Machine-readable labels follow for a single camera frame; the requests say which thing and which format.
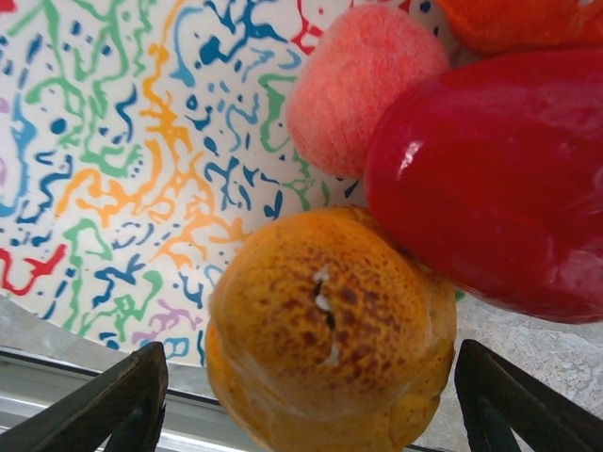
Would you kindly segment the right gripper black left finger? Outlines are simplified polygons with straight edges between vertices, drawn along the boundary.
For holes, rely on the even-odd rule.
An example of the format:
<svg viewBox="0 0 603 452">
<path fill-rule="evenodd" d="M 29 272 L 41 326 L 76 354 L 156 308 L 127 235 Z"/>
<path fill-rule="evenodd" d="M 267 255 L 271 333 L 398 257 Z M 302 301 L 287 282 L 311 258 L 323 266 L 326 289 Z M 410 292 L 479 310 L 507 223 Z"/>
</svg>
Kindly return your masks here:
<svg viewBox="0 0 603 452">
<path fill-rule="evenodd" d="M 165 417 L 169 373 L 151 342 L 1 434 L 3 451 L 154 451 Z"/>
</svg>

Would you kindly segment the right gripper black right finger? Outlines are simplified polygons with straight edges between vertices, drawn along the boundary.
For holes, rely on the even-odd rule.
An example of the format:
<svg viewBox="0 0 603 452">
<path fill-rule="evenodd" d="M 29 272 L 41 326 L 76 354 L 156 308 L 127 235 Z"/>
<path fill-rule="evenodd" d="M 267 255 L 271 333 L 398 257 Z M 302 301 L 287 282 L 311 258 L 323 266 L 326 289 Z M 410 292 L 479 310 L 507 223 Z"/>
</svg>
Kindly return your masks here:
<svg viewBox="0 0 603 452">
<path fill-rule="evenodd" d="M 461 344 L 454 384 L 472 451 L 600 451 L 602 420 L 475 340 Z"/>
</svg>

